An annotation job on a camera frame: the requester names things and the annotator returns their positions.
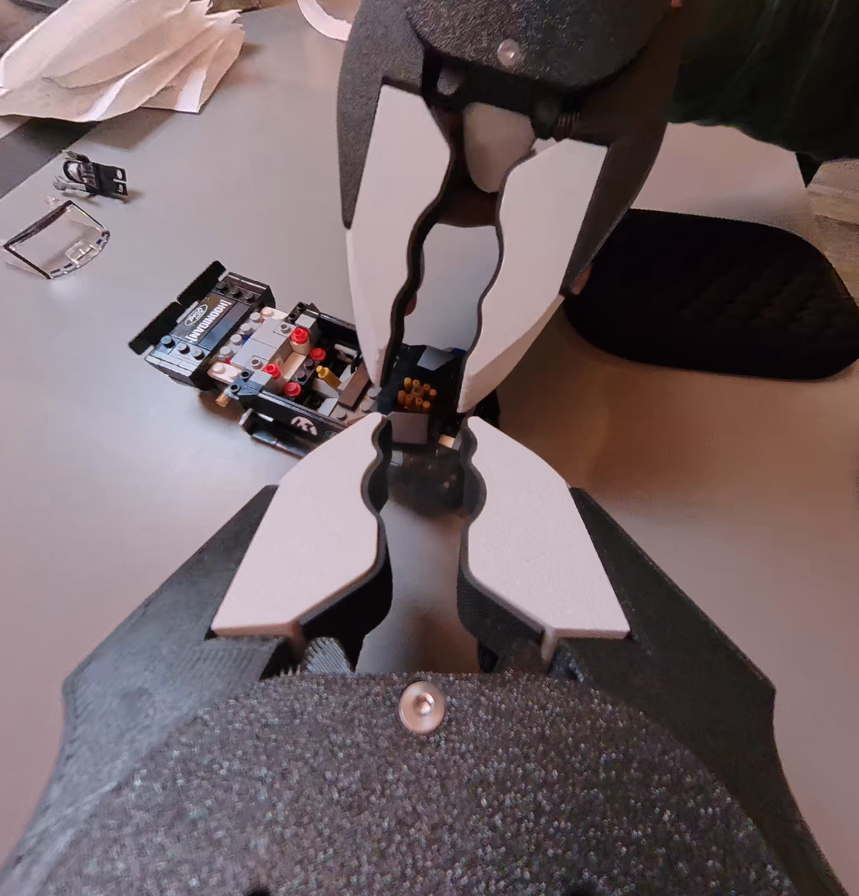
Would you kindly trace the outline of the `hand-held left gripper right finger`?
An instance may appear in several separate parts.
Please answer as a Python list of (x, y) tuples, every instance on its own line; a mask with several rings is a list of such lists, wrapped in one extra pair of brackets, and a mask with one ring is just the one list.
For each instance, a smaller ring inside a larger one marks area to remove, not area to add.
[(462, 426), (461, 456), (469, 585), (540, 635), (546, 660), (562, 639), (625, 639), (629, 623), (566, 480), (478, 417)]

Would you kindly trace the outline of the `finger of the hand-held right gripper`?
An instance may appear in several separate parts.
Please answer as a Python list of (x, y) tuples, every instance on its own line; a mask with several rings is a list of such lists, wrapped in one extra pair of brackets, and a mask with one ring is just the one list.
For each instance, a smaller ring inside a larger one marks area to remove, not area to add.
[(516, 164), (500, 193), (500, 265), (480, 301), (477, 338), (461, 377), (458, 411), (504, 380), (554, 314), (561, 282), (607, 148), (562, 140)]
[(382, 382), (400, 312), (415, 291), (420, 226), (446, 185), (452, 150), (424, 99), (392, 85), (377, 112), (346, 250), (354, 322), (372, 382)]

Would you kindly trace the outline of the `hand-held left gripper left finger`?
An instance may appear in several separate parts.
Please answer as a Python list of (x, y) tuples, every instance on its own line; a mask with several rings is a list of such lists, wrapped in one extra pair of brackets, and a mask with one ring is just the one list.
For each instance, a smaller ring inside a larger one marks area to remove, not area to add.
[(379, 517), (390, 446), (387, 418), (370, 413), (283, 476), (211, 622), (216, 636), (327, 636), (359, 657), (391, 607)]

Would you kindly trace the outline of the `lego car model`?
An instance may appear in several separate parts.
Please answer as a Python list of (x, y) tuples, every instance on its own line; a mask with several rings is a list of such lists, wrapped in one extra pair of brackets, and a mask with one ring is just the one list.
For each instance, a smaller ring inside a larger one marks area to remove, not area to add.
[(129, 348), (172, 381), (239, 412), (255, 441), (302, 458), (372, 414), (390, 423), (390, 485), (428, 517), (466, 515), (458, 411), (462, 352), (401, 343), (386, 385), (368, 374), (355, 326), (213, 262)]

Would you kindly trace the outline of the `small black lego assembly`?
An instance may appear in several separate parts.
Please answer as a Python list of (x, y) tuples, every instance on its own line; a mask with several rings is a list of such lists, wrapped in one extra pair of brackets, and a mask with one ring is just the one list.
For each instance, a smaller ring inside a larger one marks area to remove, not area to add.
[(60, 193), (126, 199), (129, 197), (124, 168), (92, 161), (75, 151), (63, 151), (62, 176), (53, 181)]

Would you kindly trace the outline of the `clear lego windshield piece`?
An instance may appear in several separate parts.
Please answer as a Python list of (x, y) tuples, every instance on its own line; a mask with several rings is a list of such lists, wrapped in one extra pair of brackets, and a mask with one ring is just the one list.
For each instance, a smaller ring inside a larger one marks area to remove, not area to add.
[(47, 197), (49, 210), (9, 239), (0, 251), (17, 269), (54, 280), (96, 258), (110, 241), (110, 230), (70, 199)]

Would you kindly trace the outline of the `torn white paper strip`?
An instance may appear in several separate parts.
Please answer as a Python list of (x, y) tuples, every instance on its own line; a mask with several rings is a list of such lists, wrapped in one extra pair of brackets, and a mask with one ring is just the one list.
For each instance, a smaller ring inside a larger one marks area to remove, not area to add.
[(300, 12), (308, 25), (326, 38), (342, 43), (349, 39), (352, 23), (336, 18), (318, 1), (297, 1)]

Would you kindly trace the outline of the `crumpled white paper bag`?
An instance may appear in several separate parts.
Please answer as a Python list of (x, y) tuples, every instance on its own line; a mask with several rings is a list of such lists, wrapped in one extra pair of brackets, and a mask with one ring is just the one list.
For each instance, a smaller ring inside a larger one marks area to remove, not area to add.
[(239, 12), (208, 2), (70, 1), (0, 59), (0, 117), (95, 122), (196, 114), (239, 56)]

